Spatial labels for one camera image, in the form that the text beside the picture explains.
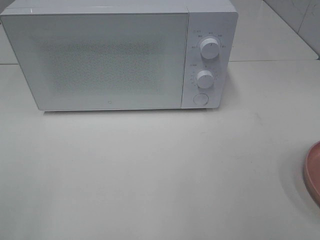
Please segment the round white door-open button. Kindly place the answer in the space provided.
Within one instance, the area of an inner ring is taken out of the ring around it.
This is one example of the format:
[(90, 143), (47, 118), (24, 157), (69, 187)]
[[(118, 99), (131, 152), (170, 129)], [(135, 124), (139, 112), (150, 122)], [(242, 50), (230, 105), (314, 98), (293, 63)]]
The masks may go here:
[(209, 102), (209, 97), (205, 93), (199, 93), (194, 96), (193, 102), (197, 106), (205, 106)]

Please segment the white microwave door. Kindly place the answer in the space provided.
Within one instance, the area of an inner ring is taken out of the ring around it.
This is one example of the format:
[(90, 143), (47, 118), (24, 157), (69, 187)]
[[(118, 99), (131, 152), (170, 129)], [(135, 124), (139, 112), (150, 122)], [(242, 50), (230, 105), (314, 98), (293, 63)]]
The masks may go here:
[(1, 18), (42, 111), (182, 104), (186, 13)]

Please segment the pink round plate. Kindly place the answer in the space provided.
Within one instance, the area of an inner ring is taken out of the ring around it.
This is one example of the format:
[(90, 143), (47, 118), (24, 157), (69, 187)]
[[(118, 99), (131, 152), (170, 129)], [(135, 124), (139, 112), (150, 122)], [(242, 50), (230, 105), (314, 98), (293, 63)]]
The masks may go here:
[(305, 186), (315, 203), (320, 205), (320, 142), (308, 151), (303, 167)]

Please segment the upper white power knob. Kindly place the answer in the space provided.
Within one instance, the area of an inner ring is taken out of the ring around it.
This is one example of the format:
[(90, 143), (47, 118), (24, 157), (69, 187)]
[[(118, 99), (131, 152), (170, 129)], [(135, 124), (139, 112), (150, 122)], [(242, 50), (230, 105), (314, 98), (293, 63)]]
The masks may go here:
[(211, 60), (220, 54), (221, 43), (215, 36), (208, 36), (199, 43), (200, 54), (204, 59)]

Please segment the white microwave oven body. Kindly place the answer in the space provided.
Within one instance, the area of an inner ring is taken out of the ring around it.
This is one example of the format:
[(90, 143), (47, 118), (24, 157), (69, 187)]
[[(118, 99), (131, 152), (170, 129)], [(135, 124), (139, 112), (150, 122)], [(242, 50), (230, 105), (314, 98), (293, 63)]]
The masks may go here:
[[(0, 21), (4, 28), (3, 16), (184, 13), (187, 14), (187, 29), (181, 106), (106, 110), (214, 109), (220, 105), (239, 17), (228, 0), (16, 0), (4, 9)], [(220, 53), (214, 59), (205, 59), (200, 52), (201, 40), (209, 36), (220, 41)], [(202, 89), (197, 85), (196, 76), (202, 70), (211, 71), (215, 77), (210, 88)], [(197, 94), (206, 94), (208, 103), (195, 105), (193, 98)]]

